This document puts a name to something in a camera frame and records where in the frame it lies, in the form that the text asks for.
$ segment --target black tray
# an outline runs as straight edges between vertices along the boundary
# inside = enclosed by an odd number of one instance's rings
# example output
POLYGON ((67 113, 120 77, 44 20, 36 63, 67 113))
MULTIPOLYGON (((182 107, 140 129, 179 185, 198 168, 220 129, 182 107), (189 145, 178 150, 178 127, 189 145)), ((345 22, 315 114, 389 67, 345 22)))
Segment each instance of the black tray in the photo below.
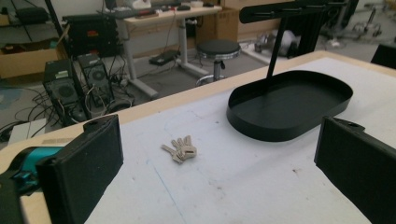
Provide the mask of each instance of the black tray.
POLYGON ((289 71, 236 88, 227 118, 249 137, 281 142, 295 138, 347 108, 353 90, 317 72, 289 71))

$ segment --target desk leg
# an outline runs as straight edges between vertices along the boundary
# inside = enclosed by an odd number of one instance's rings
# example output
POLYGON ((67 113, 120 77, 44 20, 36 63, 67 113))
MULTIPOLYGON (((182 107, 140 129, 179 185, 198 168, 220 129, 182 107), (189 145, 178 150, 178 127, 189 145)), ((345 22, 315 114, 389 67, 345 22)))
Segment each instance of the desk leg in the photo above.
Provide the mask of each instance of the desk leg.
POLYGON ((186 34, 186 21, 180 20, 180 26, 178 27, 178 40, 180 42, 180 59, 177 59, 177 63, 184 69, 192 71, 195 75, 207 75, 208 72, 197 66, 189 63, 187 60, 187 34, 186 34))
POLYGON ((134 68, 134 56, 132 53, 132 40, 129 36, 128 27, 126 23, 123 21, 121 27, 120 34, 123 39, 123 47, 126 55, 126 62, 128 64, 128 72, 129 78, 128 81, 136 86, 139 90, 147 94, 151 100, 158 98, 158 92, 152 89, 150 86, 146 85, 144 82, 137 79, 136 70, 134 68))

